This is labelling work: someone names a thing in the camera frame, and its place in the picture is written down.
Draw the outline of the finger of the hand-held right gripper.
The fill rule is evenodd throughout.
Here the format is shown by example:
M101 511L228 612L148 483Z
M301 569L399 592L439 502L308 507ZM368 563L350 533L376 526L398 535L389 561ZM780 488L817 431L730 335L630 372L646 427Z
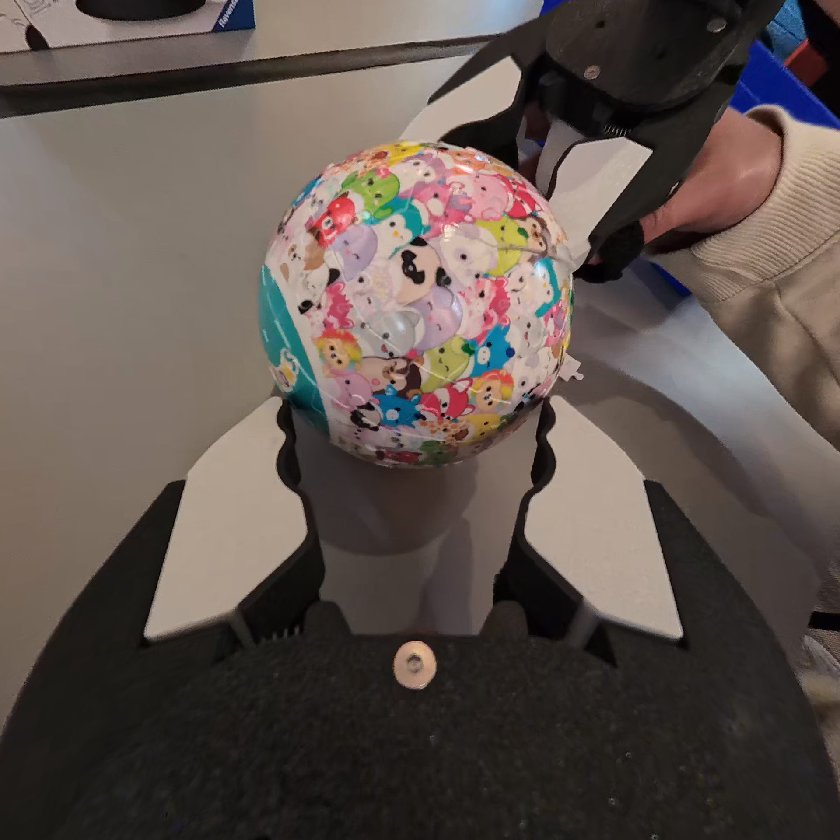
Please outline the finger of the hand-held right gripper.
M552 119L536 170L536 186L565 233L570 265L592 251L591 236L653 151L625 137L586 139Z
M464 71L462 80L451 78L453 87L436 92L405 127L401 140L469 148L517 169L522 69L508 56L481 71Z

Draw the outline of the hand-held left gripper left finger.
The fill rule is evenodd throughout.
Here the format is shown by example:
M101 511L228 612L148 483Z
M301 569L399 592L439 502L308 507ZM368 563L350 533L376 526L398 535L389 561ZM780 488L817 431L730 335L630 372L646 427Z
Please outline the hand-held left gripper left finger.
M295 443L289 405L266 401L188 471L147 641L224 625L255 644L301 624L325 568Z

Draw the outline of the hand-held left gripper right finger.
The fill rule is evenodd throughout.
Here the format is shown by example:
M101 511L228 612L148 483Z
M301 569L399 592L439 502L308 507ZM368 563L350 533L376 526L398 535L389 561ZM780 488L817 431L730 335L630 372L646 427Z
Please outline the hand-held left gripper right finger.
M619 445L566 401L544 402L531 480L497 595L538 635L573 647L606 625L679 642L645 478Z

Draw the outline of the colourful puzzle ball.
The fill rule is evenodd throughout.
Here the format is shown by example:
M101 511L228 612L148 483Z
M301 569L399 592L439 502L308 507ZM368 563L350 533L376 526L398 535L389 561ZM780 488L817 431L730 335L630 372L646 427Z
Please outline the colourful puzzle ball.
M261 269L276 386L357 459L476 456L559 378L567 244L536 188L477 150L398 141L330 164L289 206Z

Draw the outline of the person's right forearm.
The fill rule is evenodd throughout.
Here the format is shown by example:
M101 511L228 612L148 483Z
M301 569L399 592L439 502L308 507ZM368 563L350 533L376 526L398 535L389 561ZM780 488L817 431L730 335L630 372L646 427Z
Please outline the person's right forearm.
M839 133L776 107L744 115L782 138L770 196L728 230L647 253L839 448Z

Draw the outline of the puzzle box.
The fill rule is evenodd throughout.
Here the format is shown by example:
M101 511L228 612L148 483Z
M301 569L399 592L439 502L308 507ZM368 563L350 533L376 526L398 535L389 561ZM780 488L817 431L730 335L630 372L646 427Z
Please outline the puzzle box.
M251 30L253 1L2 1L1 53Z

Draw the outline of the person's right hand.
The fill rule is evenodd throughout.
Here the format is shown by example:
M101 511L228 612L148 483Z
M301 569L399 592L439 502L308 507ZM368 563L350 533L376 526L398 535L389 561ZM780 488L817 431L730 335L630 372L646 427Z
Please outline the person's right hand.
M770 196L781 164L779 132L728 109L682 186L642 219L647 252L681 250L739 224Z

